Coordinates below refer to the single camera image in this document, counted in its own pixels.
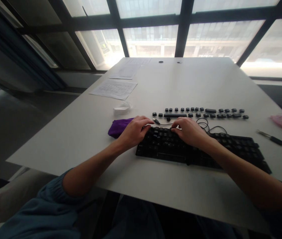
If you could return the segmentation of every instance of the blue curtain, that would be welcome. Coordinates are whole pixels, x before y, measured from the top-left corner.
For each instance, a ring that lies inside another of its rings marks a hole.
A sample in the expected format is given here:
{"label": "blue curtain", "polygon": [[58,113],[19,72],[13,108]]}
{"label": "blue curtain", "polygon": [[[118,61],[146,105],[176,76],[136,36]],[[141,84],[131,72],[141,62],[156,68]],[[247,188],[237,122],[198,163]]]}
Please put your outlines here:
{"label": "blue curtain", "polygon": [[65,83],[37,55],[22,36],[0,14],[0,50],[19,65],[45,90],[57,90]]}

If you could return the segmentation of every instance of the hand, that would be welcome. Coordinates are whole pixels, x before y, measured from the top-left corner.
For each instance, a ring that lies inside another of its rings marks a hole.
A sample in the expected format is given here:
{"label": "hand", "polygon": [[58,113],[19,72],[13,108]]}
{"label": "hand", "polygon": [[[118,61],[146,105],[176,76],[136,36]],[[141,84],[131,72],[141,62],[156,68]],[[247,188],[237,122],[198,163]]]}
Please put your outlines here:
{"label": "hand", "polygon": [[151,125],[145,126],[146,124],[154,124],[154,122],[145,116],[137,116],[127,125],[116,140],[124,151],[137,146],[144,139],[145,134],[151,128]]}
{"label": "hand", "polygon": [[214,140],[195,121],[187,117],[179,117],[174,121],[172,132],[176,133],[188,145],[202,150],[204,146],[207,146],[209,142]]}

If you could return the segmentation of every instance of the purple cloth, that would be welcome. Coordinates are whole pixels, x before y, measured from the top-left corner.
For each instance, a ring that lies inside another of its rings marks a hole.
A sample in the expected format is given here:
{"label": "purple cloth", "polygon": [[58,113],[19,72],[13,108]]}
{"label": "purple cloth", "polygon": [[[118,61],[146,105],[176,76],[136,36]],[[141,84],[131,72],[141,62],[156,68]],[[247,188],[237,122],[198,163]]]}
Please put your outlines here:
{"label": "purple cloth", "polygon": [[108,134],[113,138],[119,138],[122,132],[125,130],[127,125],[133,120],[130,119],[118,119],[112,122],[112,125],[108,131]]}

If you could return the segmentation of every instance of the forearm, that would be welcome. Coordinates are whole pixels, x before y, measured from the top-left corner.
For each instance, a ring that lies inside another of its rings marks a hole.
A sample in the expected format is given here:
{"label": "forearm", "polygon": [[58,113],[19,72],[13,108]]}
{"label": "forearm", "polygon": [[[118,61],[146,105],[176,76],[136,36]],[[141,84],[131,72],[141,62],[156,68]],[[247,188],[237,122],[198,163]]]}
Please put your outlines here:
{"label": "forearm", "polygon": [[92,158],[70,170],[63,179],[65,192],[72,197],[86,195],[101,174],[124,151],[116,140]]}
{"label": "forearm", "polygon": [[259,209],[282,209],[282,182],[228,151],[216,140],[203,149],[234,180]]}

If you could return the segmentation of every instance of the glass pane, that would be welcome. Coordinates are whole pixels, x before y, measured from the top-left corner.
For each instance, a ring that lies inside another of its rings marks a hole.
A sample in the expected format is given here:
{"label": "glass pane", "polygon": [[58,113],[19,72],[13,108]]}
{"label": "glass pane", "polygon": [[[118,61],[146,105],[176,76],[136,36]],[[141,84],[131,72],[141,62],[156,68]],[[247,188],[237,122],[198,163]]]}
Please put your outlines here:
{"label": "glass pane", "polygon": [[241,69],[249,76],[282,77],[282,19],[277,19]]}
{"label": "glass pane", "polygon": [[237,62],[263,22],[191,24],[184,57],[230,57]]}
{"label": "glass pane", "polygon": [[107,0],[63,0],[72,17],[110,14]]}
{"label": "glass pane", "polygon": [[124,57],[117,29],[76,32],[97,70],[109,70]]}
{"label": "glass pane", "polygon": [[90,69],[67,32],[38,34],[64,68]]}
{"label": "glass pane", "polygon": [[130,57],[174,57],[178,25],[123,29]]}
{"label": "glass pane", "polygon": [[17,20],[17,18],[15,18],[15,16],[11,13],[11,11],[9,11],[9,9],[2,3],[2,1],[0,0],[0,12],[2,15],[5,16],[5,18],[8,19],[8,21],[10,21],[10,23],[16,27],[22,27],[21,23]]}
{"label": "glass pane", "polygon": [[48,0],[8,0],[30,26],[61,24]]}
{"label": "glass pane", "polygon": [[39,56],[51,67],[58,68],[57,64],[51,59],[51,57],[42,49],[42,47],[33,40],[30,36],[23,35],[24,39],[29,43],[30,46],[38,53]]}
{"label": "glass pane", "polygon": [[276,6],[280,0],[195,0],[192,13]]}
{"label": "glass pane", "polygon": [[180,14],[182,0],[117,0],[121,18]]}

